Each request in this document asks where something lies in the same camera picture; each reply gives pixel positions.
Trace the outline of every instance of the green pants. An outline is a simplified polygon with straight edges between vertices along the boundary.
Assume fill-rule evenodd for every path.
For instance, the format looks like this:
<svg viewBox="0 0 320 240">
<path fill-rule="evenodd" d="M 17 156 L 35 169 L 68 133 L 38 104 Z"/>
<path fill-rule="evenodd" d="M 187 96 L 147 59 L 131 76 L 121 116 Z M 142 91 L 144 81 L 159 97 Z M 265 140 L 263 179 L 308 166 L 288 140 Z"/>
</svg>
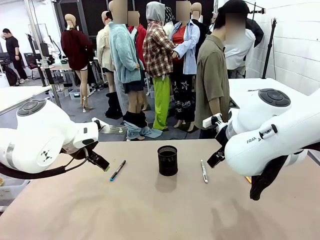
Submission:
<svg viewBox="0 0 320 240">
<path fill-rule="evenodd" d="M 167 128 L 167 116 L 170 104 L 170 79 L 165 76 L 153 78 L 154 101 L 155 101 L 155 119 L 153 128 L 163 130 Z"/>
</svg>

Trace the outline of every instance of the maroon jacket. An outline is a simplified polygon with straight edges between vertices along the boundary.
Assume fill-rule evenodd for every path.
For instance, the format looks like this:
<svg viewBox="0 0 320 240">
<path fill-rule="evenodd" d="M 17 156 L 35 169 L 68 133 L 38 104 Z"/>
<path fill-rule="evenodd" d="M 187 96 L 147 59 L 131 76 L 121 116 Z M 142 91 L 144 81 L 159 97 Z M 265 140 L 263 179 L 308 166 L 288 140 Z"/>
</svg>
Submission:
<svg viewBox="0 0 320 240">
<path fill-rule="evenodd" d="M 93 45 L 81 31 L 66 30 L 61 36 L 61 47 L 69 59 L 69 66 L 73 70 L 81 70 L 94 60 Z"/>
<path fill-rule="evenodd" d="M 129 26 L 128 30 L 131 33 L 132 30 L 134 29 L 134 26 Z M 142 61 L 144 69 L 146 69 L 146 64 L 145 64 L 145 60 L 144 60 L 144 50 L 142 48 L 143 44 L 144 44 L 144 40 L 146 38 L 147 35 L 147 30 L 144 28 L 144 26 L 142 26 L 141 24 L 139 24 L 138 28 L 136 29 L 137 31 L 137 37 L 136 37 L 136 50 L 138 52 L 138 57 L 139 59 Z"/>
</svg>

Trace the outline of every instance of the pen cup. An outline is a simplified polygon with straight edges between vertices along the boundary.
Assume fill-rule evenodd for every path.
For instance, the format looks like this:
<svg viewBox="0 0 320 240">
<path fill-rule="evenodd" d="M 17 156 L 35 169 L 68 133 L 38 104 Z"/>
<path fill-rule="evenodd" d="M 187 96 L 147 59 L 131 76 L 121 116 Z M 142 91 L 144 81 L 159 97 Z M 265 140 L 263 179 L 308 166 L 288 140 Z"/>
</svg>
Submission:
<svg viewBox="0 0 320 240">
<path fill-rule="evenodd" d="M 178 172 L 178 150 L 174 146 L 162 146 L 158 149 L 159 173 L 173 176 Z"/>
</svg>

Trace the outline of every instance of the silver pen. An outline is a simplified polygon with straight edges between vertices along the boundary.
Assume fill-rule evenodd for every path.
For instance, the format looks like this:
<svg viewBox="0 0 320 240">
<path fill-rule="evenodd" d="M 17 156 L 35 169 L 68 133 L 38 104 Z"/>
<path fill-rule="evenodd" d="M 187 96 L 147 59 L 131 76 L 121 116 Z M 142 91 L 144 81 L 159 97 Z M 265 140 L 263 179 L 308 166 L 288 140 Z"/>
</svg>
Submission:
<svg viewBox="0 0 320 240">
<path fill-rule="evenodd" d="M 208 177 L 207 177 L 207 172 L 205 168 L 204 161 L 201 159 L 201 167 L 202 167 L 202 175 L 203 175 L 203 180 L 207 184 L 208 183 Z"/>
</svg>

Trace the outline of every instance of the blue marker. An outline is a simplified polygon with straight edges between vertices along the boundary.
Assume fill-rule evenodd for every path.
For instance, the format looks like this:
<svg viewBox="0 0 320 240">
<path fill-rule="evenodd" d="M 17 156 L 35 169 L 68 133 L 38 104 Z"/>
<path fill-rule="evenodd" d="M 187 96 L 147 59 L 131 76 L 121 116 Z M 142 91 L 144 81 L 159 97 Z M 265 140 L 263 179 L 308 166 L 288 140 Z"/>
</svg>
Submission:
<svg viewBox="0 0 320 240">
<path fill-rule="evenodd" d="M 124 165 L 126 164 L 126 160 L 123 161 L 123 163 L 121 163 L 121 165 L 119 166 L 119 168 L 114 172 L 114 174 L 112 175 L 112 177 L 110 178 L 110 181 L 112 182 L 113 180 L 115 180 L 116 176 L 118 175 L 118 173 L 120 172 L 120 170 L 124 167 Z"/>
</svg>

